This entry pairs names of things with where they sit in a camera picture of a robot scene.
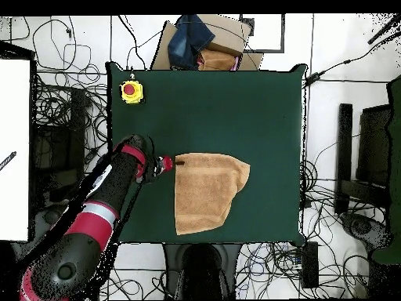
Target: floor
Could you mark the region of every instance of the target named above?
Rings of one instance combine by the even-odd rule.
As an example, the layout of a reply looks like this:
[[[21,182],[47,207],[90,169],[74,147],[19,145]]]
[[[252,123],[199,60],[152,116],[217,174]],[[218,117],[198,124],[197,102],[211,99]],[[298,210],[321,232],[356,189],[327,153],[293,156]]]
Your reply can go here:
[[[137,42],[142,45],[146,40],[159,32],[166,20],[174,23],[179,16],[127,16],[128,22],[135,31]],[[110,59],[118,62],[122,67],[126,65],[127,54],[133,46],[132,36],[122,26],[117,16],[52,16],[49,17],[22,17],[13,19],[12,38],[28,38],[13,40],[13,44],[37,50],[41,66],[38,69],[45,83],[64,85],[65,75],[49,73],[52,68],[62,68],[63,61],[57,54],[54,43],[64,59],[70,61],[74,57],[73,39],[69,39],[67,27],[74,24],[74,34],[79,46],[74,58],[74,66],[69,68],[71,73],[86,68],[88,63],[94,66],[87,68],[86,76],[80,75],[87,85],[91,85],[90,78],[95,75],[95,66],[104,73],[104,63]],[[347,59],[362,56],[370,49],[367,41],[374,33],[389,20],[388,14],[286,14],[285,15],[285,52],[269,53],[263,57],[261,69],[275,71],[289,71],[297,63],[306,63],[308,72],[322,71]],[[276,49],[279,46],[277,37],[280,25],[276,17],[261,15],[256,19],[255,29],[258,38],[254,38],[257,46],[253,49]],[[0,39],[9,39],[9,19],[0,18]],[[157,47],[158,36],[141,46],[139,53],[149,67]],[[359,116],[362,109],[388,103],[386,82],[401,74],[401,58],[399,41],[394,40],[374,50],[361,60],[342,65],[327,72],[319,82],[302,90],[306,93],[304,112],[307,115],[306,158],[316,162],[318,154],[336,142],[338,105],[351,103],[353,105],[353,133],[359,132]],[[142,63],[134,56],[128,59],[129,66],[143,68]],[[96,84],[106,84],[106,76],[100,75]],[[66,84],[74,84],[70,79]],[[353,140],[352,177],[356,171],[356,151],[358,137]],[[334,161],[335,147],[324,151],[318,158],[316,169],[320,195],[330,195],[334,188]],[[346,263],[346,270],[353,276],[345,278],[343,264],[350,256],[366,252],[360,241],[349,237],[337,220],[331,216],[332,208],[325,205],[324,217],[316,222],[316,210],[322,202],[312,205],[304,211],[302,228],[305,234],[315,231],[314,241],[320,244],[320,284],[318,289],[302,289],[299,283],[296,267],[292,267],[287,274],[269,275],[262,263],[272,250],[269,244],[244,245],[237,261],[238,299],[290,299],[302,297],[364,297],[363,280],[366,282],[368,266],[364,259],[351,258]],[[382,216],[376,209],[364,209],[359,213],[366,213],[381,220]],[[151,292],[146,299],[163,299],[163,294],[156,286],[165,269],[164,254],[161,245],[152,244],[122,244],[115,262],[115,271],[112,271],[109,283],[110,299],[141,299]]]

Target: cardboard box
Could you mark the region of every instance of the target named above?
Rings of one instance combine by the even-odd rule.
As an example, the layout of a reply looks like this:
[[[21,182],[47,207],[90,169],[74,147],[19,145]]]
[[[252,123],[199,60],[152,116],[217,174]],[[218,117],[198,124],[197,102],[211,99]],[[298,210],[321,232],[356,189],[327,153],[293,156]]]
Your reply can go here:
[[[237,71],[258,71],[263,53],[244,53]]]
[[[209,30],[215,35],[215,38],[208,45],[208,49],[228,53],[232,56],[241,56],[245,49],[246,42],[251,28],[238,20],[215,14],[198,14],[199,18],[207,25]],[[150,67],[151,70],[170,70],[170,61],[168,59],[168,43],[176,33],[177,28],[166,21],[163,32],[159,40],[159,46]],[[260,53],[245,53],[238,68],[239,71],[256,71],[262,61]]]

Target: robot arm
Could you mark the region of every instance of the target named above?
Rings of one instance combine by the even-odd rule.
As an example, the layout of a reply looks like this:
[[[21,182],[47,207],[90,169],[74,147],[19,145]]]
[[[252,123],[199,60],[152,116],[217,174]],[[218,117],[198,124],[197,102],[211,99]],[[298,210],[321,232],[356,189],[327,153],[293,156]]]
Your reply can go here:
[[[123,142],[121,152],[112,157],[110,172],[87,197],[67,232],[26,270],[20,300],[68,300],[85,288],[120,219],[132,180],[150,182],[172,169],[170,158],[153,153],[141,136]]]

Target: emergency stop button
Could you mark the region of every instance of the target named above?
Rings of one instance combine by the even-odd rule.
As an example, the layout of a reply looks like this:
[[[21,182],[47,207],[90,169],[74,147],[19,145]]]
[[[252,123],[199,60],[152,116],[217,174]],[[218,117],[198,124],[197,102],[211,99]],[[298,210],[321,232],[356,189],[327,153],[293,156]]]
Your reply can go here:
[[[132,85],[132,84],[126,84],[125,86],[124,86],[124,92],[127,94],[127,95],[133,95],[134,94],[134,92],[135,92],[135,88],[134,88],[134,85]]]
[[[143,87],[138,81],[126,81],[120,85],[121,98],[126,103],[140,103],[143,99]]]

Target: black stand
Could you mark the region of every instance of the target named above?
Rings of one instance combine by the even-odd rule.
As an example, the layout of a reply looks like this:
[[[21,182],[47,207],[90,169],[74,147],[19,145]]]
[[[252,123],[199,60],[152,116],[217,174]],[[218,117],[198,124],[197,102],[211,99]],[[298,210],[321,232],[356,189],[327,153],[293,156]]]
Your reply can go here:
[[[349,198],[385,207],[388,195],[385,188],[351,180],[352,105],[340,104],[338,112],[337,175],[334,194],[334,213],[348,211]]]
[[[202,298],[199,292],[193,290],[203,288],[206,291],[204,296],[208,299],[215,299],[217,296],[220,299],[235,300],[235,272],[241,246],[242,244],[163,245],[167,267],[167,291],[172,296],[166,296],[164,299],[199,299]],[[218,295],[212,293],[217,278],[212,278],[205,284],[205,278],[201,277],[208,271],[213,272],[214,267],[217,267],[219,272],[209,275],[215,275],[219,279],[221,291],[224,291],[225,285],[228,288],[227,292],[220,292]]]
[[[399,24],[400,21],[401,21],[401,14],[394,15],[394,17],[382,29],[380,29],[378,33],[375,36],[373,36],[367,43],[369,45],[373,44],[376,39],[380,38],[384,33],[390,30],[392,26]]]

